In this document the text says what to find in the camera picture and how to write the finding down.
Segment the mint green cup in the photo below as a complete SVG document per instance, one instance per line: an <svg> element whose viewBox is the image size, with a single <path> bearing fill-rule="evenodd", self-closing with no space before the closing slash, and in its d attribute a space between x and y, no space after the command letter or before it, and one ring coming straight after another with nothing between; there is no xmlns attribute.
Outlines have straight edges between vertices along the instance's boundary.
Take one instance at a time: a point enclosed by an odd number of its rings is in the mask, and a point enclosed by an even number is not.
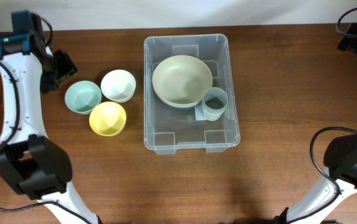
<svg viewBox="0 0 357 224"><path fill-rule="evenodd" d="M225 112L226 108L227 106L218 104L212 104L211 106L205 104L202 105L203 112L206 115L221 115Z"/></svg>

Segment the grey cup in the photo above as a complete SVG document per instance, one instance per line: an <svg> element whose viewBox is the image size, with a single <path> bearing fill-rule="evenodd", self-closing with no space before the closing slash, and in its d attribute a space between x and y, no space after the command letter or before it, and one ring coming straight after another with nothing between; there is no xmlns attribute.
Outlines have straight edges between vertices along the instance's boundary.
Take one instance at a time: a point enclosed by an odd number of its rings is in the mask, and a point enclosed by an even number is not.
<svg viewBox="0 0 357 224"><path fill-rule="evenodd" d="M223 89L218 87L212 87L204 92L202 104L209 106L211 106L212 104L227 106L228 95Z"/></svg>

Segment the white small bowl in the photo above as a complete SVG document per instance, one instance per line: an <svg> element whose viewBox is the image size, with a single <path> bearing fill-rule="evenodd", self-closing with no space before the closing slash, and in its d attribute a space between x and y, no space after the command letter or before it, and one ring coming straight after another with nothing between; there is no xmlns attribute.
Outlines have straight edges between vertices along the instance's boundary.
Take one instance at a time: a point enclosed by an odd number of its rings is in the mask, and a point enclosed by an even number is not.
<svg viewBox="0 0 357 224"><path fill-rule="evenodd" d="M112 70L102 78L100 88L103 95L109 100L124 103L133 97L136 80L126 70Z"/></svg>

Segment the mint green small bowl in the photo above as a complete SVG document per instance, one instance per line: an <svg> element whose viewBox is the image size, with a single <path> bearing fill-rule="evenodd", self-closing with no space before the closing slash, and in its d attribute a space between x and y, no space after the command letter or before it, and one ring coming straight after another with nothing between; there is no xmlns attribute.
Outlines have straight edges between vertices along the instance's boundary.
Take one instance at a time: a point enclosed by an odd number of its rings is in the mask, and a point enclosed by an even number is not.
<svg viewBox="0 0 357 224"><path fill-rule="evenodd" d="M64 100L71 111L78 114L90 114L102 101L102 92L94 82L79 81L68 88Z"/></svg>

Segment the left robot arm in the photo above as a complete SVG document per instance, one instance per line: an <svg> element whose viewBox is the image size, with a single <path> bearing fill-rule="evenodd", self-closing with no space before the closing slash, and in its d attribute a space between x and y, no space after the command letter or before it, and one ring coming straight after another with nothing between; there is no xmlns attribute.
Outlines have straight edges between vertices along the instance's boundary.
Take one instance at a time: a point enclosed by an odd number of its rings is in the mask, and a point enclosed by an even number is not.
<svg viewBox="0 0 357 224"><path fill-rule="evenodd" d="M11 14L12 34L0 37L4 121L0 176L33 207L45 206L61 223L100 223L76 191L68 154L48 137L40 96L77 73L70 57L53 52L47 21L30 11Z"/></svg>

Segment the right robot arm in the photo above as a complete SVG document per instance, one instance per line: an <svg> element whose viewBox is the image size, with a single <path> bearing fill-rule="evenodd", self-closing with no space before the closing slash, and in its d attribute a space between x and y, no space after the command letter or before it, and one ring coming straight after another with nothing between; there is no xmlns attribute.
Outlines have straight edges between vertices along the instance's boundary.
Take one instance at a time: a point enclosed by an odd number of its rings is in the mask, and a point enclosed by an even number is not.
<svg viewBox="0 0 357 224"><path fill-rule="evenodd" d="M357 54L357 24L351 24L339 43L339 50ZM313 147L317 137L327 131L344 131L347 136L334 138L323 158L322 169L316 162ZM321 174L320 178L295 205L286 208L273 223L337 223L324 219L344 199L357 193L357 130L327 127L317 131L310 143L310 157Z"/></svg>

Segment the cream plate bottom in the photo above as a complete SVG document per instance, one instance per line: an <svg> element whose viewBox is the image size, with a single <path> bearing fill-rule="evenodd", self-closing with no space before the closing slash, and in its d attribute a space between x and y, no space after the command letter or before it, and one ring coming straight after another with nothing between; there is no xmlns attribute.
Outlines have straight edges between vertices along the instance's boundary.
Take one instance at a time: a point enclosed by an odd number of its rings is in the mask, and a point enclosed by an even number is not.
<svg viewBox="0 0 357 224"><path fill-rule="evenodd" d="M177 105L197 105L202 102L206 90L155 91L157 97L165 102Z"/></svg>

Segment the blue plate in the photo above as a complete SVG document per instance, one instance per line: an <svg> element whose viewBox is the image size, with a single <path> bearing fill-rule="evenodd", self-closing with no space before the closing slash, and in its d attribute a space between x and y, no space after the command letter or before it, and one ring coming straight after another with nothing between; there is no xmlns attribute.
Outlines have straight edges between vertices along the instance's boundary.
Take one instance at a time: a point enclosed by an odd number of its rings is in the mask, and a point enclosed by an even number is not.
<svg viewBox="0 0 357 224"><path fill-rule="evenodd" d="M194 108L195 106L197 106L197 105L189 105L189 106L177 105L177 104L172 104L172 103L168 103L165 101L163 103L172 107L172 108L179 109L179 110L188 110L188 109L191 109L191 108Z"/></svg>

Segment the yellow small bowl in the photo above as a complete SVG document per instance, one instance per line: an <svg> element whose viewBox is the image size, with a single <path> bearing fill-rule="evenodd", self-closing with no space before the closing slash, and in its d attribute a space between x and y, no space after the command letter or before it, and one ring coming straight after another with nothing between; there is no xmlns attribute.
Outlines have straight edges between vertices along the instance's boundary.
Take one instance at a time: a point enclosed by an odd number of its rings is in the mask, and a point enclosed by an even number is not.
<svg viewBox="0 0 357 224"><path fill-rule="evenodd" d="M126 111L118 103L103 102L94 107L89 116L91 129L101 136L116 136L126 124Z"/></svg>

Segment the cream cup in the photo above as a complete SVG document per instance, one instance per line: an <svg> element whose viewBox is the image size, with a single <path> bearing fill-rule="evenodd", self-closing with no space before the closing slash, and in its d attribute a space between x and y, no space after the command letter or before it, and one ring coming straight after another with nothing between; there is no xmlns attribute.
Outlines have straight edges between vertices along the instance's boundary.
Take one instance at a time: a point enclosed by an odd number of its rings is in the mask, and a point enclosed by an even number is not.
<svg viewBox="0 0 357 224"><path fill-rule="evenodd" d="M204 112L204 117L208 121L217 121L222 116L222 113L208 113Z"/></svg>

